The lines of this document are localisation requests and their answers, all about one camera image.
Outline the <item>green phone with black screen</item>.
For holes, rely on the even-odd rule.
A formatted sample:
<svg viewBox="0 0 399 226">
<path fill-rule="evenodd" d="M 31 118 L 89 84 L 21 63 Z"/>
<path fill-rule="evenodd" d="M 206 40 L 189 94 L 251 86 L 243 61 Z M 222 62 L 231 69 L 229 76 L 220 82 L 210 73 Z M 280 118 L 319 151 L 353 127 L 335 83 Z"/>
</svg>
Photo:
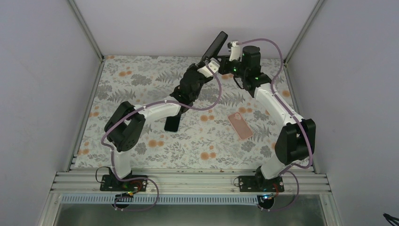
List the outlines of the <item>green phone with black screen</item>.
<svg viewBox="0 0 399 226">
<path fill-rule="evenodd" d="M 180 125 L 180 120 L 181 120 L 181 114 L 167 117 L 164 130 L 168 132 L 177 132 Z"/>
</svg>

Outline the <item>pink silicone phone case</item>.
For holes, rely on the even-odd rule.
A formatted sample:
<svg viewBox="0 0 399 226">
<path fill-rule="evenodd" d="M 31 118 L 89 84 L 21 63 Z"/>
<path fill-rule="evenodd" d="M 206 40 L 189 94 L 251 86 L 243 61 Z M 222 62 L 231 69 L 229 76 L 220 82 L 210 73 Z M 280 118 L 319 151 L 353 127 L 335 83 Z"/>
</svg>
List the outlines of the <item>pink silicone phone case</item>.
<svg viewBox="0 0 399 226">
<path fill-rule="evenodd" d="M 239 112 L 230 114 L 227 119 L 240 140 L 246 140 L 253 136 L 252 129 Z"/>
</svg>

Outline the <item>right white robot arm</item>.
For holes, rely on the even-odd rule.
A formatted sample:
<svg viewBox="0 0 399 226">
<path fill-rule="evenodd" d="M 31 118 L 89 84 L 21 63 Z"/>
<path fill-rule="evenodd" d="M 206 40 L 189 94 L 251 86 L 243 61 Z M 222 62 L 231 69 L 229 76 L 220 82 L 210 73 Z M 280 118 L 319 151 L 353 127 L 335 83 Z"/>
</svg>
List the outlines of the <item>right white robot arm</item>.
<svg viewBox="0 0 399 226">
<path fill-rule="evenodd" d="M 305 119 L 277 92 L 274 82 L 261 71 L 260 48 L 241 47 L 239 42 L 229 42 L 229 56 L 221 57 L 219 72 L 231 73 L 240 89 L 260 102 L 276 124 L 281 127 L 275 145 L 275 156 L 255 171 L 255 186 L 266 192 L 273 185 L 273 179 L 287 172 L 292 166 L 309 168 L 313 162 L 316 125 L 312 119 Z"/>
</svg>

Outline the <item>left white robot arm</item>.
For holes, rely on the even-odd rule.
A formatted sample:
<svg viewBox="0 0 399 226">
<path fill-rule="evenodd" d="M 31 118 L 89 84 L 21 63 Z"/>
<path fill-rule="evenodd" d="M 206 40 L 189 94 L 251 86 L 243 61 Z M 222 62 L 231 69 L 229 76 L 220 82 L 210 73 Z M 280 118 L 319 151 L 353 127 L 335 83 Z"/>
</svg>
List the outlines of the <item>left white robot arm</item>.
<svg viewBox="0 0 399 226">
<path fill-rule="evenodd" d="M 118 190 L 130 187 L 131 166 L 127 154 L 137 144 L 144 125 L 163 118 L 179 119 L 189 109 L 199 110 L 193 104 L 202 86 L 216 77 L 219 67 L 215 59 L 192 64 L 179 85 L 162 100 L 137 106 L 125 101 L 119 105 L 106 123 L 105 134 L 101 138 L 101 144 L 111 150 L 112 184 Z"/>
</svg>

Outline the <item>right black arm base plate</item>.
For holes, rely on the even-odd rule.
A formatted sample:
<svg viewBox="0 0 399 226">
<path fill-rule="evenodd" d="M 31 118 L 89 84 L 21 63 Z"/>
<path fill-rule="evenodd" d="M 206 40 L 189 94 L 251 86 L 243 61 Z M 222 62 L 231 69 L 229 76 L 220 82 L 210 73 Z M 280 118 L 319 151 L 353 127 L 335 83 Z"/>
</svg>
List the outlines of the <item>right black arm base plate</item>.
<svg viewBox="0 0 399 226">
<path fill-rule="evenodd" d="M 284 183 L 282 177 L 273 179 L 259 179 L 256 176 L 239 176 L 238 184 L 240 192 L 284 192 Z"/>
</svg>

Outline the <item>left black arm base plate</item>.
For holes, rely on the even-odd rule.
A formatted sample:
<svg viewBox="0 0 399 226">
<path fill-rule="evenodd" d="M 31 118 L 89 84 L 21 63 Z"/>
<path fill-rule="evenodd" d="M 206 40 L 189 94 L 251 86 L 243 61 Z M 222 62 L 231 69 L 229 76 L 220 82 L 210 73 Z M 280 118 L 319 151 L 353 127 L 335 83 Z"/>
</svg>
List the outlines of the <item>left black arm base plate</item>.
<svg viewBox="0 0 399 226">
<path fill-rule="evenodd" d="M 145 192 L 148 184 L 147 178 L 136 179 L 138 175 L 128 175 L 129 181 L 120 181 L 114 175 L 103 175 L 100 191 L 111 192 Z"/>
</svg>

